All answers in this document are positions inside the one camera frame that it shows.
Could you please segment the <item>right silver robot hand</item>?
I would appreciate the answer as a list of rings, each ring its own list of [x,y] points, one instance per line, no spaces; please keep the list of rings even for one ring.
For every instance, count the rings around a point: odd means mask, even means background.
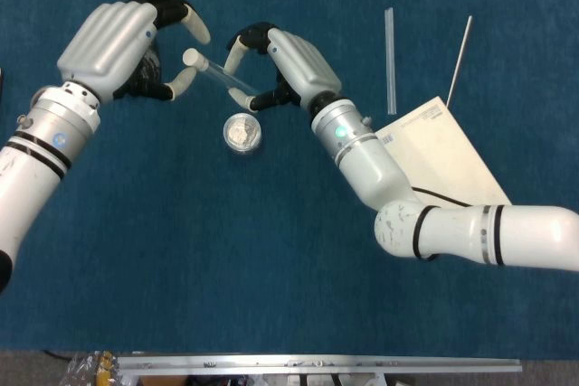
[[[233,75],[245,54],[255,50],[271,57],[277,69],[276,87],[259,95],[239,88],[228,94],[241,107],[252,112],[292,103],[308,110],[315,97],[337,95],[342,83],[319,50],[303,38],[268,22],[250,24],[228,42],[224,69]]]

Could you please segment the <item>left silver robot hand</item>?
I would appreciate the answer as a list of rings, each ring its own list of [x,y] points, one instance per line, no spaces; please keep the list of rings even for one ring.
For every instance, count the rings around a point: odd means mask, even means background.
[[[84,21],[57,61],[64,81],[80,84],[101,103],[126,95],[162,101],[177,92],[159,78],[139,71],[157,32],[182,24],[207,44],[203,19],[186,0],[128,0],[98,6]]]

